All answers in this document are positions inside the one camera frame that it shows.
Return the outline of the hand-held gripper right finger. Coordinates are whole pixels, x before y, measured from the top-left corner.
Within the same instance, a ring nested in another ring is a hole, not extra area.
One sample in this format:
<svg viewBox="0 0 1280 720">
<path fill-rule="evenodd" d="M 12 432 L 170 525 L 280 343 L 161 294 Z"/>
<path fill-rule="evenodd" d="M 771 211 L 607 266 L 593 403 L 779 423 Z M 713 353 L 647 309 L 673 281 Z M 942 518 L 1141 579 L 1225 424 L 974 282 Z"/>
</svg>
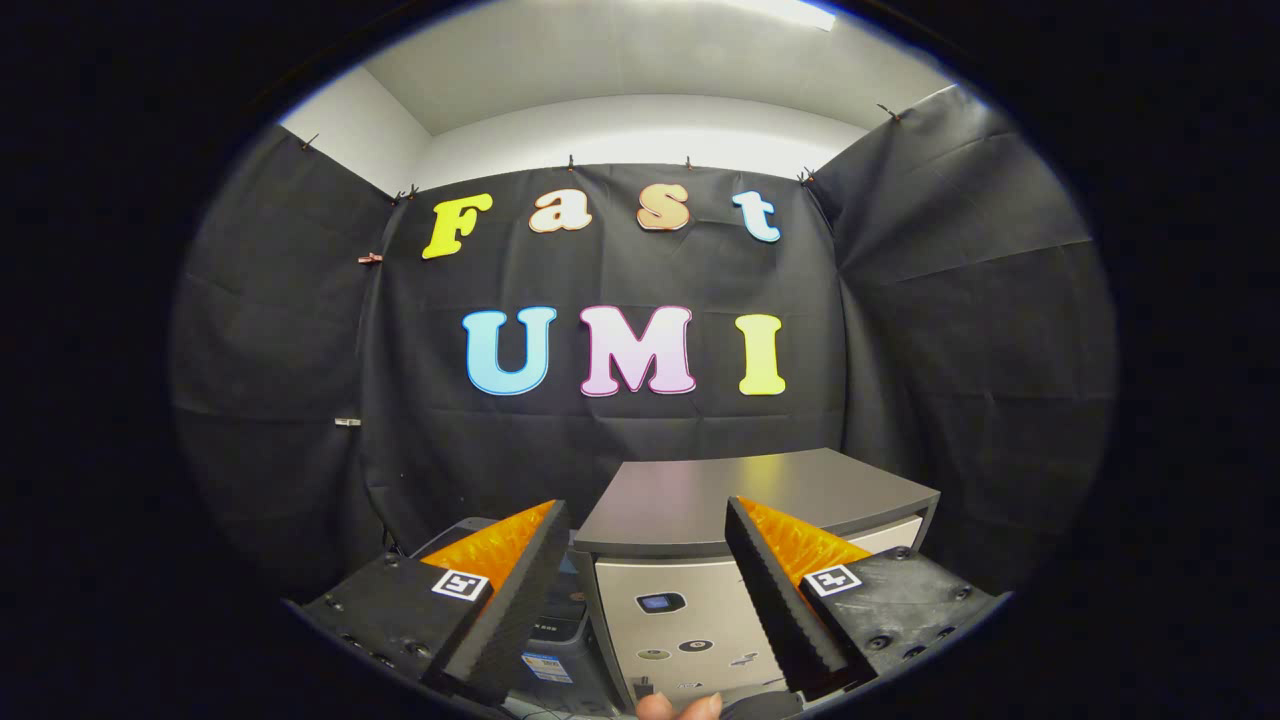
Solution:
<svg viewBox="0 0 1280 720">
<path fill-rule="evenodd" d="M 873 553 L 742 496 L 724 539 L 786 688 L 806 701 L 904 674 L 1004 603 L 913 548 Z"/>
</svg>

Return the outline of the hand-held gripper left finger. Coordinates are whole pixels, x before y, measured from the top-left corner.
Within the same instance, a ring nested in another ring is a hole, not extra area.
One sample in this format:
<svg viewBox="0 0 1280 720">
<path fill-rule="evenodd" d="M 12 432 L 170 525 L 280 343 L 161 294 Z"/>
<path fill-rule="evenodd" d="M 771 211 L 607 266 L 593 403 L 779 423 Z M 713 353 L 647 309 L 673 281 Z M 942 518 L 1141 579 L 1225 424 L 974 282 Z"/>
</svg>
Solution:
<svg viewBox="0 0 1280 720">
<path fill-rule="evenodd" d="M 549 500 L 445 547 L 384 553 L 298 607 L 300 620 L 398 685 L 500 706 L 570 543 Z"/>
</svg>

